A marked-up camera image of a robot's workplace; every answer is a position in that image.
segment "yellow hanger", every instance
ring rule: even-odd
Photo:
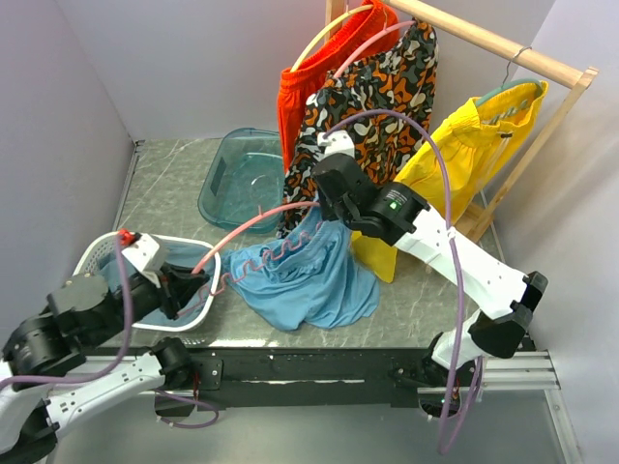
[[[331,21],[329,24],[327,24],[325,28],[322,31],[320,31],[318,35],[311,40],[309,45],[306,46],[306,49],[303,50],[303,53],[301,53],[301,56],[297,58],[297,61],[295,61],[294,65],[292,65],[292,68],[290,68],[290,72],[294,73],[295,71],[299,69],[299,67],[301,66],[301,63],[303,63],[303,60],[306,59],[306,57],[310,54],[313,48],[320,42],[320,40],[323,37],[325,37],[325,35],[327,35],[327,33],[331,29],[333,29],[338,24],[340,24],[342,21],[345,21],[348,17],[351,17],[355,13],[364,12],[365,10],[369,10],[371,8],[373,8],[373,5],[365,5],[363,7],[355,8],[354,10],[351,10],[349,12],[342,14],[341,16],[338,16],[333,21]]]

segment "wooden clothes rack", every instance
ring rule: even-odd
[[[514,186],[533,158],[540,152],[552,133],[559,127],[582,93],[591,85],[593,79],[598,75],[598,70],[590,67],[583,72],[533,49],[521,51],[523,45],[519,43],[512,42],[418,0],[382,0],[382,2],[570,89],[568,96],[542,127],[538,136],[514,166],[503,185],[488,202],[487,207],[483,208],[471,203],[457,222],[457,229],[473,242],[477,242],[492,223],[496,207]],[[343,14],[345,7],[346,0],[327,0],[326,22],[329,23]],[[331,34],[335,34],[335,32],[336,29],[332,30]]]

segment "red shorts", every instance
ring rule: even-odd
[[[328,71],[336,70],[361,44],[383,30],[385,18],[387,26],[398,22],[396,12],[380,0],[364,0],[362,5],[373,5],[373,8],[352,15],[328,42],[301,63],[297,71],[287,68],[281,72],[278,124],[284,172],[294,158],[294,143],[308,97],[324,85]],[[357,59],[387,51],[398,39],[399,31],[394,31],[373,43]]]

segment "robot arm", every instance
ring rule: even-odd
[[[158,308],[177,317],[208,276],[168,265],[166,249],[155,237],[128,233],[126,239],[123,254],[138,270],[130,278],[133,319]],[[84,348],[97,347],[124,328],[122,292],[110,292],[99,275],[74,275],[47,300],[45,310],[21,323],[5,345],[0,381],[65,376],[85,363]],[[50,398],[53,385],[12,384],[0,391],[0,463],[37,462],[100,411],[153,388],[180,387],[191,374],[183,343],[165,338],[132,366]]]
[[[352,230],[383,240],[421,259],[456,283],[450,238],[457,245],[465,292],[480,309],[464,324],[458,366],[480,355],[510,358],[526,334],[547,285],[539,273],[525,275],[493,258],[453,228],[424,198],[400,183],[376,186],[354,160],[345,131],[326,140],[324,158],[313,168],[323,218],[340,219]],[[418,373],[420,385],[444,385],[456,331],[440,333]]]

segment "yellow garment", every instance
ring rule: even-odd
[[[469,99],[433,134],[449,173],[452,223],[473,197],[505,165],[535,125],[548,84],[542,94],[534,83],[519,84],[482,104]],[[445,190],[436,155],[426,142],[395,178],[422,195],[445,216]],[[353,234],[357,258],[386,282],[394,279],[397,250],[378,239]]]

